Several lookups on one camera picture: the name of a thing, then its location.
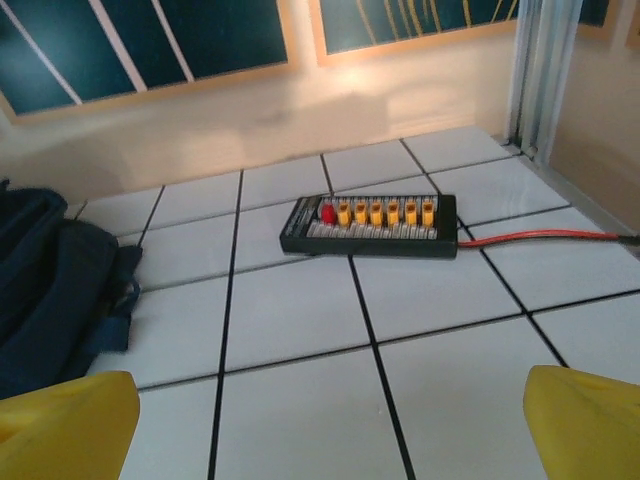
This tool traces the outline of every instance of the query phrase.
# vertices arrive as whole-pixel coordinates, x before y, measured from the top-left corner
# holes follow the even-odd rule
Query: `parallel charging board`
[[[299,198],[282,233],[287,253],[454,258],[453,195]]]

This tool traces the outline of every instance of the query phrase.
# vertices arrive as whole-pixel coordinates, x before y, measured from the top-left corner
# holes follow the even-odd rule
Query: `white tile floor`
[[[335,190],[455,193],[476,237],[595,228],[507,156],[467,127],[324,157]],[[542,479],[522,394],[533,365],[558,359],[533,321],[570,366],[640,382],[640,263],[627,251],[284,256],[291,201],[327,191],[318,156],[81,211],[145,248],[130,351],[91,370],[128,370],[140,388],[122,479]]]

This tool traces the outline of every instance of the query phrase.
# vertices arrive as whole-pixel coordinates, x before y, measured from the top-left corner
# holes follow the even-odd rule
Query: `framed picture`
[[[322,66],[514,32],[518,0],[309,0]]]
[[[5,0],[0,32],[0,107],[16,124],[298,66],[288,0]]]
[[[631,28],[629,28],[627,36],[627,47],[640,49],[640,2],[633,12],[633,20],[631,20]]]
[[[578,35],[608,42],[620,10],[620,0],[584,0],[578,23]]]

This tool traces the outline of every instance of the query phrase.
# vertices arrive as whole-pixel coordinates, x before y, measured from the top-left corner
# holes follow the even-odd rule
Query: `yellow object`
[[[348,227],[351,225],[351,206],[344,202],[338,207],[338,224],[341,227]]]
[[[418,212],[416,202],[407,202],[404,206],[404,221],[409,225],[418,223]]]
[[[382,204],[380,202],[375,202],[371,205],[371,223],[374,227],[382,226]]]
[[[0,478],[117,480],[139,413],[126,372],[0,401]]]
[[[387,206],[387,225],[393,227],[400,223],[400,215],[398,213],[398,202],[389,202]]]
[[[640,478],[640,386],[535,366],[524,413],[550,480]]]
[[[422,225],[428,228],[433,227],[433,203],[422,202]]]
[[[364,202],[358,202],[356,205],[356,222],[360,225],[367,224],[367,204]]]

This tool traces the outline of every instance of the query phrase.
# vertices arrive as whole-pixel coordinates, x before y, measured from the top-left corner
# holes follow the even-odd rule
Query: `black bag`
[[[140,294],[140,247],[64,219],[47,189],[0,184],[0,398],[86,373],[104,351],[128,347]]]

